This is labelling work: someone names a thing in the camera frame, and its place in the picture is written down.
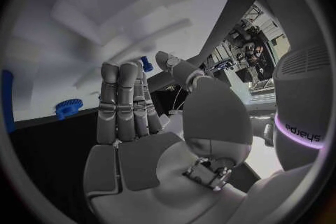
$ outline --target purple light strip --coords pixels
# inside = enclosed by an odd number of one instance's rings
[[[277,128],[285,135],[287,136],[289,139],[302,144],[306,147],[311,147],[311,148],[315,148],[317,150],[320,150],[321,148],[323,148],[322,144],[312,144],[306,141],[302,141],[300,139],[298,139],[297,137],[293,136],[292,133],[290,133],[280,122],[279,117],[278,117],[278,113],[276,113],[275,117],[274,117],[274,123],[276,124]]]

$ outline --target vent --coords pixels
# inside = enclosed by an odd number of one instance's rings
[[[295,52],[284,60],[282,74],[299,74],[316,71],[329,66],[329,56],[325,48],[315,46]]]

